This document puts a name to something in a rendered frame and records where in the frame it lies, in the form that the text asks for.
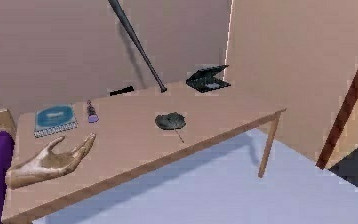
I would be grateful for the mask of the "black open laptop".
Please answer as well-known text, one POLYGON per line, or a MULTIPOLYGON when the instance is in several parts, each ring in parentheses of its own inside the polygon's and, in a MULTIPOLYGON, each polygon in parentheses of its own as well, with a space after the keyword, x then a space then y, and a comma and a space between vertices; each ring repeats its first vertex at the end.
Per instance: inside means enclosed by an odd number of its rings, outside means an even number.
POLYGON ((197 70, 187 80, 186 84, 200 93, 206 93, 230 86, 230 83, 216 78, 227 65, 218 65, 197 70))

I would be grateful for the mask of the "light wooden table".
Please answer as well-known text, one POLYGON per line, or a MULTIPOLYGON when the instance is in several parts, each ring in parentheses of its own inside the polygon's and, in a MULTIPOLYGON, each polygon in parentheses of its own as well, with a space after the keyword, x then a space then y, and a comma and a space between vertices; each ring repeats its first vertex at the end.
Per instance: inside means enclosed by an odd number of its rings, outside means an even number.
POLYGON ((232 86, 201 94, 183 82, 165 93, 156 87, 94 100, 98 122, 87 121, 86 105, 74 106, 77 128, 56 146, 63 152, 90 133, 94 146, 71 174, 6 194, 3 224, 31 221, 130 181, 192 153, 266 123, 276 123, 284 107, 232 86), (157 115, 178 112, 186 126, 162 130, 157 115))

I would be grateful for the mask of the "black remote control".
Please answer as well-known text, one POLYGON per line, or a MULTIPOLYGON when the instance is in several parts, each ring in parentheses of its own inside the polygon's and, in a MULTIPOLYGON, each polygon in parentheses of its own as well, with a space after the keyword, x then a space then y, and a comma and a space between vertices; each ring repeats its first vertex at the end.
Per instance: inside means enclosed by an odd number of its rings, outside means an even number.
POLYGON ((133 91, 135 91, 134 87, 133 86, 128 86, 128 87, 124 87, 122 89, 110 91, 109 96, 115 96, 115 95, 119 95, 119 94, 133 92, 133 91))

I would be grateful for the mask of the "dark grey baseball bat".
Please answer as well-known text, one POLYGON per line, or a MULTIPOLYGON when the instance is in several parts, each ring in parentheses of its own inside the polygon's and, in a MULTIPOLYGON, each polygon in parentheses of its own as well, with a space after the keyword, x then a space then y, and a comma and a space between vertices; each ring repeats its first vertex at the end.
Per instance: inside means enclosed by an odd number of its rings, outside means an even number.
POLYGON ((122 24, 123 28, 125 29, 125 31, 127 32, 128 36, 130 37, 131 41, 134 43, 134 45, 136 46, 136 48, 138 49, 140 55, 142 56, 142 58, 144 59, 146 65, 148 66, 150 72, 152 73, 152 75, 154 76, 154 79, 156 80, 160 91, 162 93, 167 91, 167 88, 165 87, 164 83, 162 82, 161 78, 159 77, 158 73, 156 72, 155 68, 153 67, 151 61, 149 60, 137 34, 135 33, 132 24, 130 23, 127 15, 125 14, 122 6, 120 5, 118 0, 108 0, 112 10, 114 11, 114 13, 116 14, 116 16, 118 17, 120 23, 122 24))

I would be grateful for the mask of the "blue spiral notebook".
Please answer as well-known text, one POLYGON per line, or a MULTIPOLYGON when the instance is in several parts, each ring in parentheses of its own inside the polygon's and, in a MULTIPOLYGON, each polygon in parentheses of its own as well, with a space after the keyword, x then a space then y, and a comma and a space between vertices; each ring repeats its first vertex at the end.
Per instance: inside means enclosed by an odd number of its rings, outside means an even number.
POLYGON ((71 105, 56 105, 35 113, 34 136, 41 138, 78 126, 77 119, 71 105))

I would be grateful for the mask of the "tan hand sculpture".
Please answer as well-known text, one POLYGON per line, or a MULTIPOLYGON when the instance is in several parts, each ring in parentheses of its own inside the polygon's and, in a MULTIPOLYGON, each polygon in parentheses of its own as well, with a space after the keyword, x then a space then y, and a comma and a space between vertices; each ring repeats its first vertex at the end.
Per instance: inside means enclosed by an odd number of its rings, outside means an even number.
POLYGON ((54 153, 53 149, 64 139, 65 136, 57 137, 30 159, 11 166, 6 172, 7 186, 14 190, 74 172, 93 147, 96 134, 90 133, 72 150, 54 153))

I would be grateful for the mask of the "light wooden headboard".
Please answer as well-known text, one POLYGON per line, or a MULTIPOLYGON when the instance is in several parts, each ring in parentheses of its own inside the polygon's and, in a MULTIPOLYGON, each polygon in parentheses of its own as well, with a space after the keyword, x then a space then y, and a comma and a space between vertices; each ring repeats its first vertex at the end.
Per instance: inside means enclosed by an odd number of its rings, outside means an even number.
POLYGON ((6 131, 12 138, 16 137, 16 123, 9 109, 0 109, 0 131, 6 131))

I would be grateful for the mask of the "reddish brown door frame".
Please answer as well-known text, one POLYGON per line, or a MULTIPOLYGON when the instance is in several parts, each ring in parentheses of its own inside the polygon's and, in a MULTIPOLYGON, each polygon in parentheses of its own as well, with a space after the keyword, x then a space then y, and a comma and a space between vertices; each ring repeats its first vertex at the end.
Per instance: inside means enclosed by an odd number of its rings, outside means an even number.
POLYGON ((358 69, 322 148, 316 166, 324 169, 358 100, 358 69))

